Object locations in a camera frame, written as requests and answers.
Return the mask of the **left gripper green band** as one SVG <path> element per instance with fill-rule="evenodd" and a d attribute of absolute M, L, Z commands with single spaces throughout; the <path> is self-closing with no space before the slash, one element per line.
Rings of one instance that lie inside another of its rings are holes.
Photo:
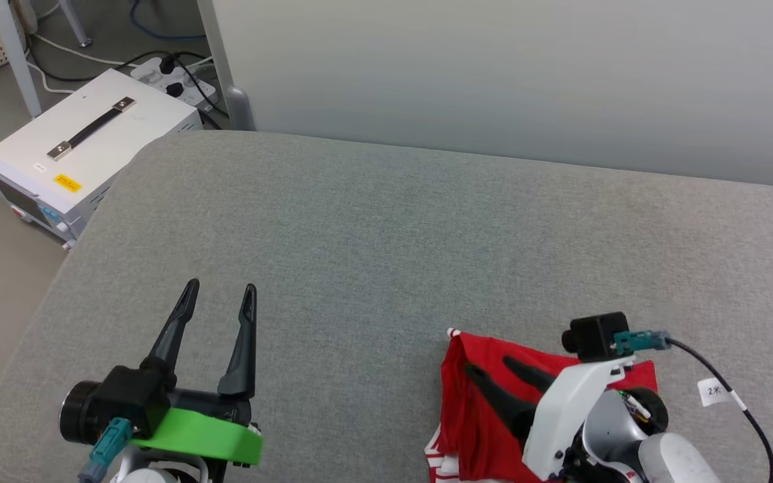
<path fill-rule="evenodd" d="M 176 387 L 174 370 L 200 282 L 190 279 L 160 330 L 142 370 Z M 91 447 L 80 482 L 221 482 L 230 466 L 260 464 L 264 438 L 250 420 L 256 384 L 257 288 L 246 285 L 232 357 L 218 394 L 174 390 L 114 400 L 101 383 L 77 383 L 62 401 L 59 430 Z"/>

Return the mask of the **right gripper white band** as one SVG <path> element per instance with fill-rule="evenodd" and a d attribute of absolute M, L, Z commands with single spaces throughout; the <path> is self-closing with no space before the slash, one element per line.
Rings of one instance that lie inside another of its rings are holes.
<path fill-rule="evenodd" d="M 621 358 L 577 364 L 553 376 L 505 356 L 522 382 L 543 394 L 536 406 L 496 383 L 488 371 L 467 364 L 469 376 L 498 419 L 525 443 L 523 463 L 543 481 L 650 482 L 641 445 L 668 428 L 668 409 L 648 387 L 616 389 L 634 364 Z"/>

